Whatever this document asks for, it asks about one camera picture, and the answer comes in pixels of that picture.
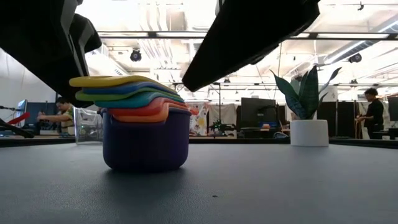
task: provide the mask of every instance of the man in black shirt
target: man in black shirt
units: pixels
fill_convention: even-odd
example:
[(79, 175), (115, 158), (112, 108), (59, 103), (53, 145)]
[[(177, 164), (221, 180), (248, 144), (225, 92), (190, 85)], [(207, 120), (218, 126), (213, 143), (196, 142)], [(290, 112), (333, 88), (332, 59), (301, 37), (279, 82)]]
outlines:
[(383, 128), (383, 104), (376, 98), (378, 92), (376, 89), (370, 88), (365, 91), (365, 97), (368, 102), (372, 102), (368, 106), (365, 116), (359, 117), (358, 121), (365, 120), (365, 127), (368, 129), (370, 139), (382, 139), (380, 134), (374, 132), (382, 131)]

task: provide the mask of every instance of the white ceiling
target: white ceiling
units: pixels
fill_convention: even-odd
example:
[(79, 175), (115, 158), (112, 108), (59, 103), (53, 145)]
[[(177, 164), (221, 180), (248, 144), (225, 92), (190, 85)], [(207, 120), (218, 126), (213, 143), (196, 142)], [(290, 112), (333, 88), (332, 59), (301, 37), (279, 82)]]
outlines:
[[(84, 0), (77, 13), (89, 18), (97, 31), (186, 31), (207, 30), (215, 18), (217, 0)], [(374, 28), (396, 16), (398, 0), (363, 1), (363, 10), (358, 10), (359, 1), (321, 0), (321, 15), (306, 32), (374, 32)], [(159, 79), (162, 83), (180, 82), (184, 70), (195, 54), (201, 40), (149, 40), (149, 39), (104, 39), (109, 49), (109, 58), (129, 75), (145, 75)], [(248, 65), (229, 76), (232, 84), (223, 86), (225, 100), (259, 95), (260, 98), (283, 100), (274, 86), (239, 85), (233, 83), (274, 83), (270, 70), (287, 80), (295, 74), (302, 74), (318, 58), (332, 54), (351, 41), (335, 40), (286, 40), (257, 65)], [(140, 48), (142, 60), (132, 62), (129, 58), (133, 48)], [(320, 82), (324, 83), (332, 71), (343, 67), (333, 83), (349, 83), (357, 79), (359, 84), (398, 83), (398, 42), (384, 41), (360, 51), (363, 59), (359, 63), (338, 62), (322, 67)], [(88, 58), (91, 75), (109, 75), (112, 63), (105, 58)], [(350, 88), (339, 86), (339, 98), (354, 99), (368, 87)], [(381, 94), (398, 92), (396, 88), (381, 88)], [(218, 99), (212, 87), (206, 87), (192, 94), (186, 89), (179, 93), (186, 100)]]

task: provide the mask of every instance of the gray table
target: gray table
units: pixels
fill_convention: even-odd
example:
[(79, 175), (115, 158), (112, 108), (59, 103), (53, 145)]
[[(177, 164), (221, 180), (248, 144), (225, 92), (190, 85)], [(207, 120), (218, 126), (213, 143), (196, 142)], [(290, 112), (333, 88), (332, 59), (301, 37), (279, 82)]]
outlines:
[(0, 223), (396, 223), (398, 151), (190, 146), (182, 169), (112, 172), (101, 146), (0, 149)]

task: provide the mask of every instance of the plant leaf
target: plant leaf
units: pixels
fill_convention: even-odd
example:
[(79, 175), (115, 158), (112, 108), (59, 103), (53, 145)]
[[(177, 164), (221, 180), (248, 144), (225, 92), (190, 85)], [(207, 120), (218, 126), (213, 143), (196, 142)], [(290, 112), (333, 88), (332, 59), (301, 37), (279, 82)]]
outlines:
[(276, 85), (278, 86), (278, 89), (285, 95), (289, 96), (295, 99), (299, 99), (298, 94), (294, 91), (293, 87), (290, 85), (288, 81), (286, 81), (283, 78), (280, 78), (275, 75), (275, 73), (271, 70), (272, 74), (274, 74), (275, 82)]
[(306, 73), (303, 75), (303, 78), (301, 79), (301, 82), (300, 82), (300, 91), (299, 91), (299, 93), (298, 93), (298, 96), (299, 96), (299, 97), (301, 97), (301, 96), (303, 95), (304, 86), (305, 86), (305, 82), (307, 81), (307, 77), (308, 77), (308, 72), (306, 72)]
[(286, 105), (300, 118), (305, 119), (307, 112), (301, 106), (298, 99), (285, 95)]
[(321, 96), (321, 98), (319, 98), (318, 107), (317, 107), (315, 110), (309, 111), (309, 115), (310, 115), (310, 118), (309, 118), (309, 119), (312, 119), (312, 118), (313, 118), (313, 115), (315, 114), (315, 112), (317, 112), (319, 106), (321, 105), (321, 103), (322, 103), (322, 101), (323, 101), (323, 98), (324, 98), (327, 94), (328, 94), (328, 93), (325, 93), (325, 94), (323, 94), (323, 95)]
[(332, 79), (336, 78), (336, 76), (337, 76), (338, 72), (340, 71), (340, 69), (341, 69), (341, 67), (340, 67), (340, 68), (337, 68), (337, 69), (331, 74), (331, 77), (329, 78), (329, 81), (328, 81), (327, 83), (325, 83), (325, 84), (322, 86), (321, 90), (319, 90), (319, 94), (320, 94), (323, 90), (325, 90), (326, 87), (328, 87), (328, 85), (329, 85), (330, 81), (332, 81)]
[(312, 111), (317, 110), (318, 101), (318, 70), (314, 66), (307, 75), (307, 80), (304, 83), (303, 92), (300, 96), (300, 104), (307, 112), (307, 118), (311, 115)]
[(292, 81), (290, 81), (290, 85), (293, 87), (294, 92), (296, 92), (296, 94), (298, 94), (299, 91), (300, 91), (300, 83), (299, 83), (299, 81), (292, 80)]

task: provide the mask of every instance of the man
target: man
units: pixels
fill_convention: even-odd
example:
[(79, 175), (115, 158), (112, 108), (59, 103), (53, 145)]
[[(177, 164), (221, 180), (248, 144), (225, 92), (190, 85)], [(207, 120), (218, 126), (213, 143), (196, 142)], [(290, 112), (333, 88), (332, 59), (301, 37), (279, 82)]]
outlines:
[(59, 97), (55, 102), (58, 110), (60, 111), (59, 115), (39, 115), (37, 117), (38, 120), (47, 120), (51, 122), (61, 122), (62, 132), (67, 133), (68, 127), (74, 126), (73, 123), (73, 106), (69, 103), (69, 101), (63, 97)]
[(358, 121), (365, 120), (365, 127), (368, 129), (368, 134), (370, 139), (382, 139), (380, 134), (375, 134), (374, 132), (382, 131), (383, 128), (383, 111), (384, 106), (376, 98), (378, 92), (376, 89), (370, 88), (365, 91), (365, 98), (368, 102), (372, 102), (368, 106), (368, 111), (365, 116), (361, 116), (358, 118)]

